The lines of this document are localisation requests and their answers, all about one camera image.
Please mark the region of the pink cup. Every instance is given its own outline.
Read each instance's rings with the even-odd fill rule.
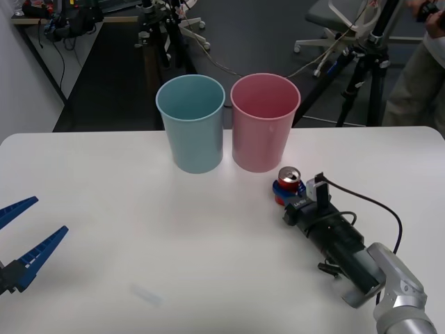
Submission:
[[[274,169],[281,161],[300,106],[300,92],[284,77],[259,73],[237,81],[230,97],[235,162],[250,172]]]

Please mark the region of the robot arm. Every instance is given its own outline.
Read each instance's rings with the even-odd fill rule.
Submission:
[[[385,296],[375,307],[378,334],[435,334],[434,324],[425,313],[427,296],[423,285],[387,247],[368,247],[386,278]]]
[[[374,310],[378,334],[437,333],[425,313],[422,284],[387,247],[364,245],[363,236],[343,217],[350,212],[339,212],[330,202],[323,180],[323,174],[317,175],[298,193],[275,181],[273,191],[284,203],[284,221],[298,227],[325,257],[318,268],[334,276],[334,290],[358,308],[385,288]]]

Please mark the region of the red can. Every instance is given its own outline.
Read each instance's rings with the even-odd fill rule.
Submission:
[[[292,193],[297,193],[298,187],[300,186],[301,173],[295,167],[283,167],[278,172],[278,184],[284,190],[290,191]],[[278,196],[275,196],[275,202],[280,205],[284,205],[284,202]]]

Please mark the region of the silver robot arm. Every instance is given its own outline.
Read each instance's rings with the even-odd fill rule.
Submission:
[[[385,296],[374,310],[378,334],[437,334],[416,276],[386,246],[374,243],[367,251],[386,276]]]

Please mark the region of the blue cup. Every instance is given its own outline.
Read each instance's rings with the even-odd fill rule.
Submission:
[[[205,173],[223,159],[224,88],[192,74],[166,82],[156,94],[165,131],[178,167]]]

